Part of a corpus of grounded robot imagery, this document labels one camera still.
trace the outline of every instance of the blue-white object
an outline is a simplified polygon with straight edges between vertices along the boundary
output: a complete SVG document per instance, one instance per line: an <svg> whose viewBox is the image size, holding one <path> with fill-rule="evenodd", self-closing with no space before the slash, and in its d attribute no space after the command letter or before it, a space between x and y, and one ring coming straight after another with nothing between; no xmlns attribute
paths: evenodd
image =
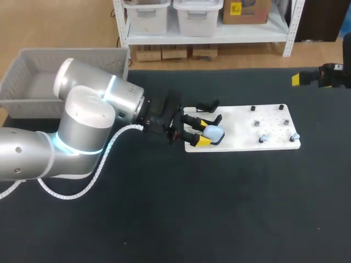
<svg viewBox="0 0 351 263"><path fill-rule="evenodd" d="M298 133L294 133L291 138L290 138L292 141L296 141L296 140L299 140L300 139L300 135Z"/></svg>
<svg viewBox="0 0 351 263"><path fill-rule="evenodd" d="M214 125L209 125L207 126L203 133L202 136L210 139L212 143L217 143L219 140L223 137L224 130L218 126Z"/></svg>
<svg viewBox="0 0 351 263"><path fill-rule="evenodd" d="M260 138L261 141L268 141L269 137L265 134L263 134Z"/></svg>

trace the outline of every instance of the black table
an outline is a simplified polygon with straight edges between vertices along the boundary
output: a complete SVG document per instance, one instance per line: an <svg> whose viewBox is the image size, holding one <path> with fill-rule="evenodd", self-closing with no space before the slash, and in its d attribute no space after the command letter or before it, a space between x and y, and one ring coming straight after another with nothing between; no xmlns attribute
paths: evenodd
<svg viewBox="0 0 351 263"><path fill-rule="evenodd" d="M148 95L176 89L185 106L286 103L302 146L196 154L131 131L82 198L30 181L2 200L0 262L350 262L351 90L293 88L300 70L131 71ZM46 182L72 194L89 180Z"/></svg>

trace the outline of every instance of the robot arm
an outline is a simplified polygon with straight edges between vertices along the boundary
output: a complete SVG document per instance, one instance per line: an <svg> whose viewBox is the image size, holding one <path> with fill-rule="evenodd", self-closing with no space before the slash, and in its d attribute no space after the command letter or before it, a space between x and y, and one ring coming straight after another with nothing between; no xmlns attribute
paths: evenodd
<svg viewBox="0 0 351 263"><path fill-rule="evenodd" d="M144 89L101 69L67 59L54 83L54 94L65 101L56 133L0 129L0 180L40 178L81 179L90 175L103 153L115 121L140 124L145 132L181 139L193 146L219 144L224 132L215 122L184 115L181 96L146 99ZM213 105L200 105L213 112ZM183 123L202 132L183 131Z"/></svg>

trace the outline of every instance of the yellow object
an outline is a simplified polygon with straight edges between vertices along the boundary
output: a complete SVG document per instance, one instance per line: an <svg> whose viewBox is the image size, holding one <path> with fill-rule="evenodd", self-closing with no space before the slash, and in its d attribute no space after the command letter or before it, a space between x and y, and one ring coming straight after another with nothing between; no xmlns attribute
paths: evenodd
<svg viewBox="0 0 351 263"><path fill-rule="evenodd" d="M198 146L208 146L211 144L211 140L208 138L205 138L203 136L200 136L199 142L196 144L196 147Z"/></svg>
<svg viewBox="0 0 351 263"><path fill-rule="evenodd" d="M292 77L292 85L300 86L300 73Z"/></svg>
<svg viewBox="0 0 351 263"><path fill-rule="evenodd" d="M201 120L201 126L207 127L208 124L206 122L204 122L203 120Z"/></svg>
<svg viewBox="0 0 351 263"><path fill-rule="evenodd" d="M241 15L242 3L231 3L230 5L230 15Z"/></svg>

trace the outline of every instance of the cardboard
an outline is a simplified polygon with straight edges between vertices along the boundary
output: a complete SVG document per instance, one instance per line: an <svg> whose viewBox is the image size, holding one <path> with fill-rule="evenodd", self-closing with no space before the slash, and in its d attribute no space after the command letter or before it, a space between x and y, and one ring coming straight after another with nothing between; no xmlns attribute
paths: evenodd
<svg viewBox="0 0 351 263"><path fill-rule="evenodd" d="M140 45L135 52L137 61L160 61L161 46L160 45Z"/></svg>
<svg viewBox="0 0 351 263"><path fill-rule="evenodd" d="M214 61L218 54L218 45L203 44L193 46L193 58L203 61Z"/></svg>
<svg viewBox="0 0 351 263"><path fill-rule="evenodd" d="M181 59L188 58L188 48L186 45L163 45L162 59Z"/></svg>
<svg viewBox="0 0 351 263"><path fill-rule="evenodd" d="M224 24L266 24L271 0L224 0Z"/></svg>

